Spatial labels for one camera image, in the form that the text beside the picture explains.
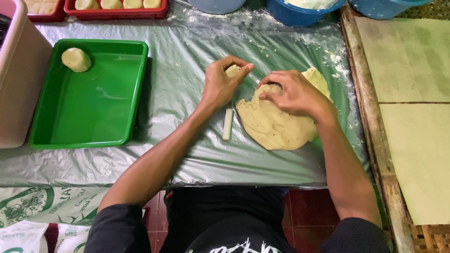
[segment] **black pants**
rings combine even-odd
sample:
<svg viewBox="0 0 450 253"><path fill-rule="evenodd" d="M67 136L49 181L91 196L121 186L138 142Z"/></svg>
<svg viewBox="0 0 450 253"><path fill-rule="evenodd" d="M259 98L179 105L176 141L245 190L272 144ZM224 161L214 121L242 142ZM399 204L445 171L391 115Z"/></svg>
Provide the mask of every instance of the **black pants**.
<svg viewBox="0 0 450 253"><path fill-rule="evenodd" d="M247 213L283 235L284 189L276 187L183 187L166 191L164 203L169 222L161 251L181 252L214 223L237 213Z"/></svg>

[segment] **blue plastic bowl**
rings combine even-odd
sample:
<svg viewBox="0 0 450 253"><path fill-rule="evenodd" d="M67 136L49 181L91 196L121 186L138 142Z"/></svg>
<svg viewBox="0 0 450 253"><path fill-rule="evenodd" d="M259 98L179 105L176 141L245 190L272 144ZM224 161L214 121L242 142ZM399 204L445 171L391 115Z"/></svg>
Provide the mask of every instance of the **blue plastic bowl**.
<svg viewBox="0 0 450 253"><path fill-rule="evenodd" d="M350 0L354 9L364 16L375 19L388 19L407 9L427 4L430 0Z"/></svg>
<svg viewBox="0 0 450 253"><path fill-rule="evenodd" d="M188 0L195 8L211 14L234 12L244 5L246 0Z"/></svg>
<svg viewBox="0 0 450 253"><path fill-rule="evenodd" d="M284 0L267 0L267 8L270 14L281 23L291 27L307 27L325 14L337 10L345 3L345 0L339 0L330 8L326 9L305 9L288 4Z"/></svg>

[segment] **green plastic tray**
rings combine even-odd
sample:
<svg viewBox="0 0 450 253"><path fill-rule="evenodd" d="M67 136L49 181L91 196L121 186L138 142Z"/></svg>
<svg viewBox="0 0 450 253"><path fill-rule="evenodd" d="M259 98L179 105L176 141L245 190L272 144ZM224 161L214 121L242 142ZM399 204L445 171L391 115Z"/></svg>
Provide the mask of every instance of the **green plastic tray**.
<svg viewBox="0 0 450 253"><path fill-rule="evenodd" d="M73 72L61 61L72 47L92 67ZM149 47L142 41L62 39L56 42L36 108L34 149L123 146L131 138Z"/></svg>

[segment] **person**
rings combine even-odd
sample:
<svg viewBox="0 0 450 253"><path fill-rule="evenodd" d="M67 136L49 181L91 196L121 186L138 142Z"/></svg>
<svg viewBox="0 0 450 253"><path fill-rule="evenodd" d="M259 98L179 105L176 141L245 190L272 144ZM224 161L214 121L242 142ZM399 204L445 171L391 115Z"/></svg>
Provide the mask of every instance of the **person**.
<svg viewBox="0 0 450 253"><path fill-rule="evenodd" d="M234 77L225 69L242 67ZM103 197L85 253L150 252L142 207L167 183L208 119L231 101L255 67L234 56L206 69L202 99L173 133L137 159ZM389 252L372 185L339 125L335 106L297 70L273 71L258 87L279 83L283 94L259 99L314 119L322 141L327 184L341 221L323 253ZM284 236L283 190L276 187L184 187L166 191L168 232L161 253L296 252Z"/></svg>

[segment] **sleeve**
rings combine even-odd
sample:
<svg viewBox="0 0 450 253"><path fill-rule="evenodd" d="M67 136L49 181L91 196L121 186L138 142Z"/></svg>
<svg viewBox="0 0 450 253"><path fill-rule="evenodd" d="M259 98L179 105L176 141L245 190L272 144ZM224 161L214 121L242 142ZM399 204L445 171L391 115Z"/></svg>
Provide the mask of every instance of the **sleeve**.
<svg viewBox="0 0 450 253"><path fill-rule="evenodd" d="M346 218L325 240L320 253L389 253L384 232L361 218Z"/></svg>
<svg viewBox="0 0 450 253"><path fill-rule="evenodd" d="M151 252L141 208L116 204L100 211L92 223L84 252Z"/></svg>

